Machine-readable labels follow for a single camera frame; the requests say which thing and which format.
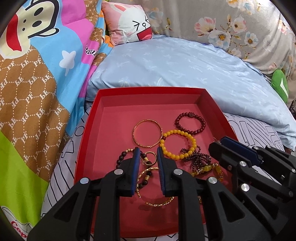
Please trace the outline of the colourful monkey cartoon blanket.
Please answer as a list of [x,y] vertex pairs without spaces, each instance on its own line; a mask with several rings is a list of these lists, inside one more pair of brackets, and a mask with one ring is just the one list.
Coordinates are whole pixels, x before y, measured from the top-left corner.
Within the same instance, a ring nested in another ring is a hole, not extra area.
[[1,1],[1,240],[26,240],[111,50],[101,1]]

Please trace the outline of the pink white cartoon pillow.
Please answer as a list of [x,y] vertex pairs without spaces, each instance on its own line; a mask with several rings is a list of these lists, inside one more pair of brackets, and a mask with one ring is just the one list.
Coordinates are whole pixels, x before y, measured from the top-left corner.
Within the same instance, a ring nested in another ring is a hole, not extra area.
[[152,38],[151,24],[142,6],[103,1],[101,9],[112,45]]

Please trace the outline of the thin gold bangle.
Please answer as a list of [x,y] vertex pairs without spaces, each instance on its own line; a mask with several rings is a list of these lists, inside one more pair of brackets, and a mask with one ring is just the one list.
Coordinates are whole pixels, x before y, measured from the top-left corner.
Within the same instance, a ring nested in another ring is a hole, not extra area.
[[[159,137],[159,139],[157,140],[156,143],[154,143],[152,145],[142,145],[135,138],[135,131],[136,131],[136,129],[138,128],[139,125],[141,125],[142,123],[145,123],[145,122],[154,123],[158,127],[158,129],[160,131],[160,137]],[[163,134],[164,134],[164,132],[163,132],[163,129],[160,126],[160,124],[157,121],[152,120],[152,119],[144,119],[144,120],[141,120],[132,129],[132,139],[133,139],[134,143],[137,146],[142,147],[142,148],[153,148],[153,147],[155,147],[161,141],[161,139],[163,138]]]

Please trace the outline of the light blue duvet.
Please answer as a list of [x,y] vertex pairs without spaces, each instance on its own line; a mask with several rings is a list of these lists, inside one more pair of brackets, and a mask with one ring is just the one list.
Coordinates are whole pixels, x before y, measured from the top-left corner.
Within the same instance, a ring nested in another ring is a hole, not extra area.
[[101,89],[139,86],[204,88],[222,111],[271,125],[295,148],[295,119],[265,76],[212,45],[159,36],[115,46],[89,79],[85,100]]

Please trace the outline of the green plush toy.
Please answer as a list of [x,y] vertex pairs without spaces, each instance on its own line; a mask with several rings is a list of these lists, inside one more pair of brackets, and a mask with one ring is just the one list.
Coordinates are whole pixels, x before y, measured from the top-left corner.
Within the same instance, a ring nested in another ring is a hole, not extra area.
[[288,102],[289,90],[285,74],[277,69],[271,78],[271,86],[278,93],[284,103]]

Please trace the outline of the grey floral quilt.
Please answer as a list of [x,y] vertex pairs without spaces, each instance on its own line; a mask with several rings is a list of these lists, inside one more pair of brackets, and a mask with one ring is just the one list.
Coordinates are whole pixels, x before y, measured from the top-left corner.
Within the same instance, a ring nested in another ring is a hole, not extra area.
[[266,75],[295,73],[295,34],[271,1],[168,0],[140,4],[155,34],[212,44]]

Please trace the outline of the twisted gold bangle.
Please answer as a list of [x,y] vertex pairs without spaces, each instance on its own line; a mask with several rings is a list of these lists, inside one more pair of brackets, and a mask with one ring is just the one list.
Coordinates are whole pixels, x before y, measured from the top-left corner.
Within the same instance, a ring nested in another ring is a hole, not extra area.
[[[151,172],[151,171],[158,171],[159,168],[158,167],[151,167],[151,168],[147,168],[145,170],[143,170],[139,175],[138,175],[138,178],[137,178],[137,186],[136,186],[136,193],[137,193],[137,196],[139,198],[141,198],[141,194],[140,194],[140,189],[142,189],[142,187],[144,186],[144,182],[140,183],[140,178],[144,175],[144,174],[148,174],[148,172]],[[148,206],[152,206],[152,207],[161,207],[161,206],[166,206],[168,204],[170,204],[173,200],[174,200],[175,197],[170,197],[168,200],[166,200],[165,202],[163,203],[151,203],[151,202],[145,202],[146,205]]]

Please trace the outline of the red jewelry tray box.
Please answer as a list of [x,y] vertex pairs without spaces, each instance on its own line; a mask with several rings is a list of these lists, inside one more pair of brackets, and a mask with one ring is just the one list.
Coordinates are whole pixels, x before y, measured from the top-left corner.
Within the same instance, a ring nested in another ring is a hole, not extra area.
[[[125,87],[99,90],[88,116],[77,158],[75,180],[104,177],[115,169],[119,155],[137,145],[132,139],[132,129],[141,120],[157,121],[163,132],[175,128],[175,119],[181,113],[193,112],[201,116],[205,130],[196,135],[203,153],[208,146],[222,137],[236,138],[226,117],[210,96],[201,88],[185,87]],[[152,145],[160,137],[154,123],[145,122],[135,131],[142,145]],[[141,148],[154,161],[157,145]],[[123,238],[168,237],[178,231],[178,201],[152,207],[145,204],[163,203],[159,174],[153,172],[148,184],[140,192],[120,200],[120,236]]]

